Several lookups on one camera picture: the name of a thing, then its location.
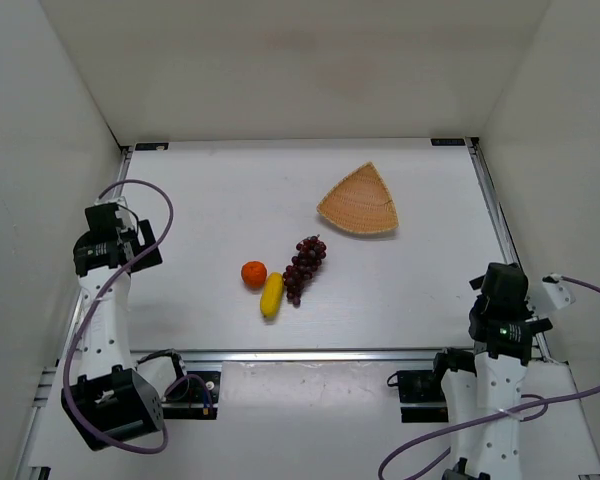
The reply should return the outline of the fake orange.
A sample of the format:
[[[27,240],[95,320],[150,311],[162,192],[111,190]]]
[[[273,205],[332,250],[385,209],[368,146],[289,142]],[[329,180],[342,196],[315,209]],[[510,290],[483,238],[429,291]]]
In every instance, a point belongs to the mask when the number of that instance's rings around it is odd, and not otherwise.
[[[241,268],[242,281],[250,289],[261,288],[265,284],[267,276],[267,268],[260,261],[249,261]]]

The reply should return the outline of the yellow fake fruit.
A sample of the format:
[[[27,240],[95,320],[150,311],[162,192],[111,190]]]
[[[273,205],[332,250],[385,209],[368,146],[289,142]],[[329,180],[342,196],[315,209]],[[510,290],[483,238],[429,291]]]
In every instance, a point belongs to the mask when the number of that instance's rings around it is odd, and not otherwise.
[[[260,312],[264,318],[269,319],[277,315],[284,288],[284,278],[280,273],[273,272],[268,276],[260,299]]]

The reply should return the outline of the purple fake grape bunch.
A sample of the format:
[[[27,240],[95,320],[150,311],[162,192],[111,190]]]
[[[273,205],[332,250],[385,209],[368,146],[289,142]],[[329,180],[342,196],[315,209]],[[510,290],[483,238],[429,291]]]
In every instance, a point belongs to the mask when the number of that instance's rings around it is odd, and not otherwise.
[[[294,307],[301,305],[302,295],[316,277],[327,256],[327,245],[319,235],[308,236],[295,246],[295,253],[282,273],[286,299]]]

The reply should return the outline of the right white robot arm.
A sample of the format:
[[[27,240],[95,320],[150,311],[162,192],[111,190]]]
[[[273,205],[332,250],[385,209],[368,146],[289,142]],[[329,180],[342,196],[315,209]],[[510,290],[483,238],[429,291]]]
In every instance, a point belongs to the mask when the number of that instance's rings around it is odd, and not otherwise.
[[[534,321],[527,306],[529,281],[517,264],[491,263],[470,281],[478,292],[469,311],[469,353],[447,348],[436,356],[449,424],[451,466],[445,479],[520,479],[522,384],[533,337],[552,328]]]

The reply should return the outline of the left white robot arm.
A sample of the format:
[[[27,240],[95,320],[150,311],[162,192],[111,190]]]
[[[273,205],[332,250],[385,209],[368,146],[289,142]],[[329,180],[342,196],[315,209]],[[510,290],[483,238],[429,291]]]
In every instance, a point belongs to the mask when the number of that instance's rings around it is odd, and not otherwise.
[[[146,247],[139,233],[151,234],[117,197],[85,209],[88,231],[74,245],[73,258],[83,301],[84,332],[77,336],[75,374],[69,352],[63,372],[62,407],[93,451],[160,431],[164,418],[160,394],[133,364],[128,341],[131,276],[119,270]]]

